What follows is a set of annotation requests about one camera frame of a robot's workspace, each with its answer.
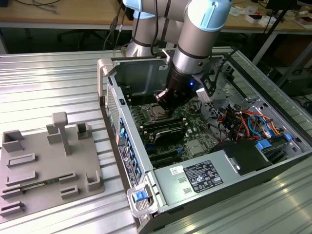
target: aluminum workbench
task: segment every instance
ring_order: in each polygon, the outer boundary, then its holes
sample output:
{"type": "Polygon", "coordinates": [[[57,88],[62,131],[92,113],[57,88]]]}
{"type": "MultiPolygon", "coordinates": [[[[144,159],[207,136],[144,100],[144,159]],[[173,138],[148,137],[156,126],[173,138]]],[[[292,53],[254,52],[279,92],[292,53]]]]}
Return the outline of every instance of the aluminum workbench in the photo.
{"type": "MultiPolygon", "coordinates": [[[[214,52],[230,52],[228,47],[214,52]]],[[[69,125],[87,121],[92,127],[105,192],[0,224],[0,233],[136,233],[136,223],[98,104],[97,60],[120,52],[74,52],[0,57],[0,137],[20,129],[45,131],[51,114],[66,111],[69,125]]],[[[233,58],[312,135],[312,120],[237,52],[233,58]]],[[[233,73],[248,96],[255,92],[233,73]]],[[[312,158],[270,182],[168,225],[157,234],[311,233],[312,158]]]]}

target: green circuit board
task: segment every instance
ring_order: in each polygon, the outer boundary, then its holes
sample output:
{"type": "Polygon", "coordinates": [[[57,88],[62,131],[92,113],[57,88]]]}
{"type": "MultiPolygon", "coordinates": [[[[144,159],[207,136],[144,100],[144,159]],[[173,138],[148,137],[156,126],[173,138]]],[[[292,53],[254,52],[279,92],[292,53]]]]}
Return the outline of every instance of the green circuit board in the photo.
{"type": "Polygon", "coordinates": [[[184,106],[177,108],[170,118],[164,117],[162,108],[155,103],[130,106],[130,112],[145,145],[146,152],[155,168],[205,155],[219,143],[219,139],[215,138],[208,128],[207,122],[201,116],[198,110],[199,107],[196,105],[197,102],[189,101],[184,106]],[[176,119],[181,121],[165,127],[168,121],[176,119]],[[147,126],[154,123],[160,123],[161,126],[155,132],[147,132],[147,126]],[[168,138],[169,142],[165,144],[153,144],[156,132],[174,127],[186,128],[183,138],[174,142],[170,142],[170,138],[168,138]]]}

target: power supply label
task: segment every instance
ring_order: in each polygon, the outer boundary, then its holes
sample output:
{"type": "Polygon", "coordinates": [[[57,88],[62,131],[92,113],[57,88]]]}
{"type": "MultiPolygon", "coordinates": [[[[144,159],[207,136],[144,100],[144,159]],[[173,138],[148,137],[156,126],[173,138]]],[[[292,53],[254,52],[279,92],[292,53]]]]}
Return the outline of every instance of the power supply label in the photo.
{"type": "Polygon", "coordinates": [[[184,168],[184,172],[196,193],[203,192],[223,181],[210,160],[184,168]]]}

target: light blue joint cap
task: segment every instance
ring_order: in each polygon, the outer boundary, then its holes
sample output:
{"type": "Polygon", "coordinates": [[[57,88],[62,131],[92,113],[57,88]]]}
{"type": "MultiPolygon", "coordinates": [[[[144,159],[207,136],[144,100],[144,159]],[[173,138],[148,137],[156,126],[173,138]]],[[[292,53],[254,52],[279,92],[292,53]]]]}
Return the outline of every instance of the light blue joint cap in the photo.
{"type": "MultiPolygon", "coordinates": [[[[139,13],[139,11],[135,11],[133,13],[133,17],[137,19],[138,18],[138,13],[139,13]]],[[[155,15],[153,15],[153,14],[146,13],[146,12],[141,12],[140,20],[154,18],[154,17],[155,17],[155,15]]]]}
{"type": "Polygon", "coordinates": [[[192,0],[187,13],[197,28],[216,32],[224,26],[230,8],[229,0],[192,0]]]}
{"type": "Polygon", "coordinates": [[[122,0],[123,4],[135,11],[142,11],[142,0],[122,0]]]}

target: robotic arm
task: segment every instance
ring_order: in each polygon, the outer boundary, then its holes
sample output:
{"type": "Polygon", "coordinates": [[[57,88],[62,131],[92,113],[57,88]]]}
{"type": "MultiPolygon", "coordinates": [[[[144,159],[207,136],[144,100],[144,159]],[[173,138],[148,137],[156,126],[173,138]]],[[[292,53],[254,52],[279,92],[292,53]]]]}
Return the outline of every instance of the robotic arm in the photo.
{"type": "Polygon", "coordinates": [[[202,73],[207,69],[212,47],[225,24],[231,3],[230,0],[123,0],[125,6],[143,13],[137,31],[133,33],[133,42],[127,48],[127,56],[151,55],[153,35],[149,32],[155,30],[152,25],[155,24],[154,1],[158,4],[159,19],[165,18],[157,38],[177,44],[166,88],[155,96],[159,105],[171,115],[194,96],[200,85],[204,86],[208,97],[212,96],[214,88],[207,88],[202,73]]]}

